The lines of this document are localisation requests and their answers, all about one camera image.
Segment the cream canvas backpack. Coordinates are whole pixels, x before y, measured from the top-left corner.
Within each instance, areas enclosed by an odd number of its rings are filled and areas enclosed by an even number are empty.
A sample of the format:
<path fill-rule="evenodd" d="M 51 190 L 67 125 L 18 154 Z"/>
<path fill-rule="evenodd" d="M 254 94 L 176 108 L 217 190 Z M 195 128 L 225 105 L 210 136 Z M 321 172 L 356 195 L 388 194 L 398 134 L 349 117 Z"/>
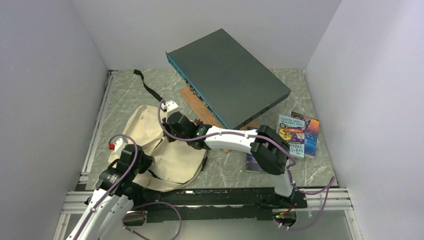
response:
<path fill-rule="evenodd" d="M 153 157 L 152 164 L 132 180 L 143 188 L 169 192 L 187 186 L 201 172 L 207 157 L 204 149 L 196 150 L 182 141 L 169 142 L 157 118 L 158 108 L 141 105 L 131 115 L 123 134 Z"/>

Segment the dark purple paperback book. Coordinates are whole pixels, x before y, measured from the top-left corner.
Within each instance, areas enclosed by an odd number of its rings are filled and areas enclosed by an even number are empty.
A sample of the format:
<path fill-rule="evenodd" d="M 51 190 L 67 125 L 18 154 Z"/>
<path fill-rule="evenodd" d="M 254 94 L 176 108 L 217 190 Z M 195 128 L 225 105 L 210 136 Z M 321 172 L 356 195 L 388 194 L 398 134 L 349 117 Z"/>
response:
<path fill-rule="evenodd" d="M 256 159 L 251 154 L 246 154 L 245 170 L 251 173 L 264 173 L 265 171 L 260 167 Z"/>

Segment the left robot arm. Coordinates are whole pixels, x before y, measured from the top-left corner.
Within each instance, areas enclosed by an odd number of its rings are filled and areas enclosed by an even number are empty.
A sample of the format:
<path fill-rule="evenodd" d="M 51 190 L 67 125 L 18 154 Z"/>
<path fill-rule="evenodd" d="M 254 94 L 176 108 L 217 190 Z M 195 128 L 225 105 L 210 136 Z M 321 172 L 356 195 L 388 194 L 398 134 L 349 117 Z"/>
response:
<path fill-rule="evenodd" d="M 152 166 L 154 158 L 139 145 L 117 141 L 108 148 L 118 157 L 100 174 L 69 240 L 106 240 L 127 211 L 144 203 L 143 187 L 133 180 Z"/>

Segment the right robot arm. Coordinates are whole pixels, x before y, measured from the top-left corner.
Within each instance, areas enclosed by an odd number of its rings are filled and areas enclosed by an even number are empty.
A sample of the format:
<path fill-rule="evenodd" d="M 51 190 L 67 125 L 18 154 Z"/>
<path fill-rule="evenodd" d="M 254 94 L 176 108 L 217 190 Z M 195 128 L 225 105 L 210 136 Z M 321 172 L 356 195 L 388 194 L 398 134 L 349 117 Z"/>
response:
<path fill-rule="evenodd" d="M 260 168 L 270 174 L 276 203 L 287 208 L 295 201 L 289 176 L 290 146 L 269 126 L 253 130 L 230 130 L 208 124 L 197 125 L 179 111 L 160 120 L 169 140 L 186 142 L 196 150 L 229 149 L 250 154 Z"/>

